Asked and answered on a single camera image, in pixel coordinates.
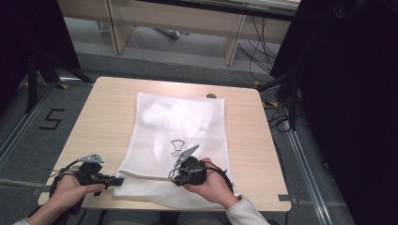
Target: white cloth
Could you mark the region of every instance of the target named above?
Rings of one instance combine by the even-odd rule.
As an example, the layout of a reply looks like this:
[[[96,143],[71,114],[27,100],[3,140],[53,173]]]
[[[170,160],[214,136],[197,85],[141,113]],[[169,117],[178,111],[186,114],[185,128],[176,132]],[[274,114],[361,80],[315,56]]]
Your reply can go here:
[[[125,180],[114,187],[115,196],[140,196],[174,208],[222,208],[168,179],[180,152],[196,144],[192,155],[211,158],[233,182],[223,99],[139,93],[129,149],[117,174]]]

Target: table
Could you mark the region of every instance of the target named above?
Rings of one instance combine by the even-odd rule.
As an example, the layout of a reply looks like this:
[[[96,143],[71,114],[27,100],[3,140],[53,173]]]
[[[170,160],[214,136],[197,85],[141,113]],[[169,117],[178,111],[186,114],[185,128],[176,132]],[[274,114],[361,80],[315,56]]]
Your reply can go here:
[[[99,153],[105,160],[101,172],[116,175],[129,146],[138,92],[203,98],[214,94],[224,98],[230,163],[237,192],[248,196],[259,211],[290,209],[290,201],[279,200],[280,195],[287,195],[287,189],[261,99],[254,89],[100,77],[54,169],[59,170],[76,158]],[[38,203],[47,200],[48,193],[42,192]],[[87,195],[82,207],[173,210],[140,198],[115,197],[112,187],[98,197]]]
[[[252,17],[204,9],[206,5],[217,4],[219,10],[227,7],[257,10],[259,13],[256,15],[261,16],[255,17],[254,23],[259,29],[267,12],[277,10],[294,15],[299,2],[300,0],[58,0],[58,5],[65,17],[108,23],[114,53],[123,52],[134,26],[145,26],[224,37],[225,63],[232,65],[240,38],[258,40]],[[289,25],[290,21],[267,19],[264,40],[282,43]]]

